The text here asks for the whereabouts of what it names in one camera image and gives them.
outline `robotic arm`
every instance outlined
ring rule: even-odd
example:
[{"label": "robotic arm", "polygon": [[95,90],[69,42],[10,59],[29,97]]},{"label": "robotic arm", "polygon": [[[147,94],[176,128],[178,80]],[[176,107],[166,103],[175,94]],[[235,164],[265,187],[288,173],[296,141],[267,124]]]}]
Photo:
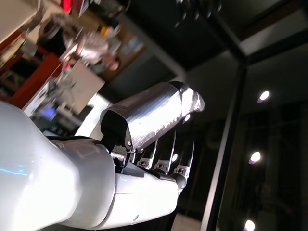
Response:
[{"label": "robotic arm", "polygon": [[[168,175],[172,128],[204,107],[189,86],[159,83],[104,111],[101,141],[51,141],[22,111],[0,102],[0,230],[34,231],[56,223],[101,230],[171,213],[194,148],[187,140]],[[129,159],[137,152],[143,157],[134,165]]]}]

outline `robotic hand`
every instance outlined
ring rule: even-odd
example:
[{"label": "robotic hand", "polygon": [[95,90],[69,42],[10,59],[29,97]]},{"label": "robotic hand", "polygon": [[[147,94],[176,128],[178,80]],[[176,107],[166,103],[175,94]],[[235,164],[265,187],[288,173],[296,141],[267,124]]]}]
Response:
[{"label": "robotic hand", "polygon": [[[204,107],[189,86],[159,83],[104,111],[101,141],[48,140],[22,111],[0,102],[0,230],[34,231],[56,223],[101,230],[171,213],[194,148],[193,141],[185,143],[168,176],[172,128]],[[137,152],[143,157],[136,166],[129,160]],[[151,170],[155,154],[160,157]]]}]

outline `ceiling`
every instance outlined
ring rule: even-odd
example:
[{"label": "ceiling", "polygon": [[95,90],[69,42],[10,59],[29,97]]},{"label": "ceiling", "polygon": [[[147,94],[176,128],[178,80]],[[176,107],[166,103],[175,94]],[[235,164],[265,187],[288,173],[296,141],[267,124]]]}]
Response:
[{"label": "ceiling", "polygon": [[[247,26],[289,2],[223,0],[220,16],[234,33],[241,37]],[[201,17],[194,20],[188,14],[186,19],[175,27],[179,21],[176,0],[132,0],[126,14],[186,70],[224,51],[208,32]]]}]

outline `silver fabric covering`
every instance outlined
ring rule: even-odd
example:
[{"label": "silver fabric covering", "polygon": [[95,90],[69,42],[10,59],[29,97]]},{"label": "silver fabric covering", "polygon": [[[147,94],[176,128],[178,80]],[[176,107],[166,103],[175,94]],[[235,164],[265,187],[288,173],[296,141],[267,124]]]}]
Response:
[{"label": "silver fabric covering", "polygon": [[130,138],[125,145],[140,151],[180,122],[193,111],[205,107],[201,96],[185,85],[178,90],[170,83],[158,83],[102,112],[111,110],[122,116],[128,125]]}]

